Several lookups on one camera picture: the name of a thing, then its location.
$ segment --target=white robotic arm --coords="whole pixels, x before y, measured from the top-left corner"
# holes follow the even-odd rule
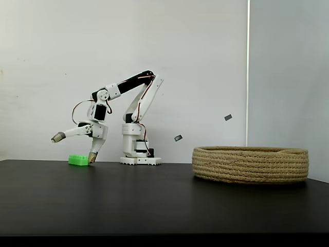
[[[118,84],[112,83],[93,92],[90,100],[92,104],[87,112],[89,120],[78,123],[73,129],[65,132],[58,132],[51,140],[57,143],[66,137],[88,135],[93,138],[88,161],[90,163],[95,162],[100,148],[105,143],[108,131],[108,127],[99,122],[105,122],[106,113],[112,113],[108,101],[118,98],[121,94],[143,85],[140,93],[136,96],[123,116],[123,120],[125,121],[122,126],[123,152],[126,157],[121,158],[120,162],[131,165],[142,162],[146,162],[150,165],[160,164],[161,159],[154,158],[153,150],[149,149],[146,129],[144,125],[139,122],[143,119],[146,111],[150,107],[162,82],[163,79],[147,70]]]

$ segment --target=jute basket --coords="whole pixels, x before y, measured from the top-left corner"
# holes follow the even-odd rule
[[[199,147],[193,150],[195,176],[228,183],[301,182],[308,175],[306,149]]]

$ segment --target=black arm segment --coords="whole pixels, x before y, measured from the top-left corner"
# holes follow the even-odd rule
[[[150,85],[150,83],[152,82],[153,79],[154,79],[154,74],[150,70],[146,70],[142,73],[139,73],[138,75],[130,77],[129,79],[126,79],[125,81],[122,81],[118,84],[120,94],[124,94],[125,92],[128,92],[131,89],[134,89],[142,84]],[[92,97],[93,97],[94,101],[97,101],[97,93],[100,90],[104,90],[104,89],[105,88],[102,88],[102,89],[99,89],[96,92],[92,93]]]

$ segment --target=cable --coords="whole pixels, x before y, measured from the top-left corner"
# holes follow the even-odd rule
[[[146,77],[155,77],[155,76],[154,76],[154,75],[151,75],[151,76],[142,76],[142,77],[138,77],[138,79],[139,79],[139,78],[146,78]],[[149,88],[151,87],[153,80],[152,80],[151,83],[148,85],[148,87],[145,89],[145,91],[144,91],[144,93],[142,94],[142,96],[140,97],[140,99],[143,99],[143,97],[145,96],[146,92],[147,92],[147,91],[149,90]],[[138,121],[138,118],[139,118],[139,108],[140,108],[140,102],[138,103],[138,107],[137,107],[137,118],[136,118],[136,121],[135,121],[134,123],[139,124],[139,125],[141,125],[141,126],[144,127],[144,129],[145,129],[145,132],[144,132],[144,143],[145,143],[145,147],[146,147],[146,149],[147,149],[149,155],[151,155],[151,152],[150,152],[150,150],[149,150],[149,148],[148,148],[148,145],[146,144],[146,127],[145,127],[145,125],[143,125],[142,123],[140,123],[140,122]]]
[[[108,108],[111,110],[111,112],[108,112],[108,111],[107,111],[107,113],[112,114],[113,111],[112,111],[112,108],[111,108],[111,107],[109,106],[109,104],[108,104],[108,100],[106,100],[106,104],[107,104]]]
[[[83,103],[83,102],[87,102],[87,101],[94,101],[94,100],[93,100],[93,99],[89,99],[89,100],[81,101],[81,102],[78,103],[78,104],[73,108],[73,110],[72,110],[72,121],[73,121],[76,125],[78,125],[78,124],[74,121],[74,118],[73,118],[74,111],[75,111],[75,109],[77,108],[78,105],[80,105],[80,104]]]
[[[80,103],[78,103],[78,104],[73,108],[73,110],[72,110],[72,121],[73,121],[76,125],[77,125],[77,122],[75,122],[75,121],[74,121],[74,118],[73,118],[74,111],[76,110],[76,108],[78,107],[78,105],[80,105],[80,104],[83,103],[83,102],[88,102],[88,101],[93,101],[93,102],[95,102],[93,99],[84,100],[84,101],[81,101]],[[112,108],[109,106],[109,104],[108,104],[108,100],[106,100],[106,104],[107,104],[108,108],[110,109],[110,112],[107,111],[107,113],[112,114],[112,113],[113,113],[113,110],[112,110]]]
[[[145,125],[143,125],[142,123],[137,122],[137,124],[143,126],[144,129],[145,129],[145,132],[144,132],[144,143],[145,143],[145,147],[146,147],[146,149],[147,149],[149,155],[151,155],[151,152],[150,152],[150,150],[149,150],[149,148],[148,148],[148,145],[146,144],[146,127],[145,127]]]

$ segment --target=red wire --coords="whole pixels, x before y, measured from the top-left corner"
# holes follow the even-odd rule
[[[138,122],[138,124],[139,124],[139,125],[142,125],[142,126],[144,127],[144,129],[145,129],[145,132],[144,132],[144,143],[145,143],[145,147],[146,147],[146,149],[147,149],[149,155],[151,155],[151,152],[150,152],[150,150],[149,150],[149,148],[148,148],[148,145],[146,144],[146,127],[145,127],[145,125],[143,125],[142,123],[139,123],[139,122]]]
[[[80,103],[78,103],[72,110],[72,121],[77,125],[77,123],[74,121],[74,118],[73,118],[73,115],[74,115],[74,111],[75,109],[77,108],[78,105],[80,105],[81,103],[83,102],[87,102],[87,101],[94,101],[93,99],[89,99],[89,100],[84,100],[84,101],[81,101]]]
[[[143,76],[143,77],[138,77],[138,79],[139,79],[139,78],[145,78],[145,77],[155,77],[155,76]],[[149,88],[151,87],[152,82],[153,82],[153,80],[151,81],[150,85],[148,85],[148,87],[146,88],[146,90],[144,91],[144,93],[142,94],[142,97],[140,97],[140,99],[143,99],[143,97],[145,96],[146,92],[147,92],[147,91],[149,90]],[[140,107],[140,102],[138,103],[138,108],[137,108],[137,118],[136,118],[135,123],[137,123],[137,124],[139,124],[139,125],[141,125],[141,126],[144,127],[144,129],[145,129],[145,132],[144,132],[144,143],[145,143],[145,147],[146,147],[146,149],[147,149],[149,155],[151,155],[151,152],[150,152],[150,150],[149,150],[149,148],[148,148],[148,145],[146,144],[146,127],[145,127],[145,125],[143,125],[142,123],[140,123],[140,122],[138,121],[138,118],[139,118],[139,107]]]

